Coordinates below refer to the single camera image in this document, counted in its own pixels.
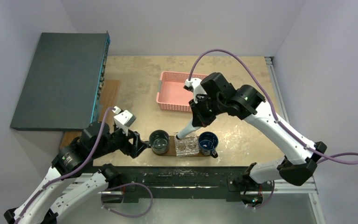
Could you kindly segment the clear crystal toothbrush holder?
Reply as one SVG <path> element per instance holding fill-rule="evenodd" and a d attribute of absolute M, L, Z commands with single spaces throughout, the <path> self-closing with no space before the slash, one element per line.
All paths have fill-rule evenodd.
<path fill-rule="evenodd" d="M 176 156 L 193 156 L 199 153 L 198 136 L 196 133 L 190 133 L 180 140 L 177 139 L 176 134 L 173 137 Z"/>

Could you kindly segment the white grey toothpaste tube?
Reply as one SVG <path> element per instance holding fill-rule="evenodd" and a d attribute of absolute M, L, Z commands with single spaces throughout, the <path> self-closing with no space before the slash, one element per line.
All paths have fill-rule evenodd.
<path fill-rule="evenodd" d="M 190 133 L 193 133 L 199 130 L 200 128 L 201 128 L 200 126 L 193 126 L 193 119 L 190 119 L 187 125 L 176 134 L 176 139 L 178 140 L 183 139 Z"/>

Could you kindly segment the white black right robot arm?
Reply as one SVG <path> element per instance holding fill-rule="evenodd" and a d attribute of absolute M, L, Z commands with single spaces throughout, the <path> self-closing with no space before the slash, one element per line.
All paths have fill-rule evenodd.
<path fill-rule="evenodd" d="M 314 151 L 324 153 L 327 146 L 297 132 L 272 111 L 272 106 L 256 88 L 245 84 L 235 89 L 221 73 L 214 72 L 204 79 L 186 80 L 184 89 L 193 94 L 189 101 L 192 119 L 177 133 L 177 139 L 209 126 L 218 115 L 226 113 L 257 128 L 284 153 L 282 159 L 251 165 L 243 177 L 247 189 L 254 190 L 261 183 L 279 179 L 301 186 L 313 176 L 321 158 Z"/>

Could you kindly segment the navy blue mug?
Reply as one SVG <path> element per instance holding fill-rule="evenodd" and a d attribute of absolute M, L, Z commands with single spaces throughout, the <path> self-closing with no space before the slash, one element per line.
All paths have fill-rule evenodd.
<path fill-rule="evenodd" d="M 219 139 L 213 132 L 203 132 L 198 137 L 199 151 L 205 156 L 217 158 L 218 153 L 216 151 L 216 148 L 218 144 Z"/>

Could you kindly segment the dark green grey mug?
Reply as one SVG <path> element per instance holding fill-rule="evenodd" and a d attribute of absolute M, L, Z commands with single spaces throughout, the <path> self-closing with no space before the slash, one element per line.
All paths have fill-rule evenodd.
<path fill-rule="evenodd" d="M 152 151 L 157 155 L 163 155 L 169 150 L 169 134 L 164 130 L 153 131 L 149 136 Z"/>

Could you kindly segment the oval dark wooden tray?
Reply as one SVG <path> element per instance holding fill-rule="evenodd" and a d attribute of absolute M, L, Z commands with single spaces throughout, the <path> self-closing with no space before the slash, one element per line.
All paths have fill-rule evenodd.
<path fill-rule="evenodd" d="M 175 153 L 175 147 L 174 147 L 174 136 L 169 136 L 170 144 L 169 144 L 169 150 L 163 156 L 170 156 L 170 157 L 177 157 Z M 205 155 L 201 154 L 200 152 L 197 155 L 189 156 L 189 157 L 206 157 Z"/>

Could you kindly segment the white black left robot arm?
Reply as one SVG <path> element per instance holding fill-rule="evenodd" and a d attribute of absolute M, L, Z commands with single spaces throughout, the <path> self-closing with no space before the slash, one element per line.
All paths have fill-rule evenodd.
<path fill-rule="evenodd" d="M 94 159 L 117 150 L 136 158 L 149 143 L 138 132 L 115 127 L 110 132 L 105 122 L 93 122 L 80 136 L 63 147 L 53 159 L 42 182 L 18 208 L 9 209 L 4 218 L 9 224 L 57 224 L 80 204 L 103 190 L 114 191 L 128 186 L 111 164 L 102 165 L 92 176 L 71 191 L 64 190 L 82 175 Z"/>

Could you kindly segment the pink perforated plastic basket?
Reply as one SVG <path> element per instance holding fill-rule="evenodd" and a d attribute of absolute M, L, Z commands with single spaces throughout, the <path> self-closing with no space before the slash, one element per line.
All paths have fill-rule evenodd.
<path fill-rule="evenodd" d="M 189 101 L 193 98 L 193 94 L 184 89 L 188 76 L 189 74 L 184 72 L 161 72 L 156 96 L 156 102 L 161 110 L 191 112 Z"/>

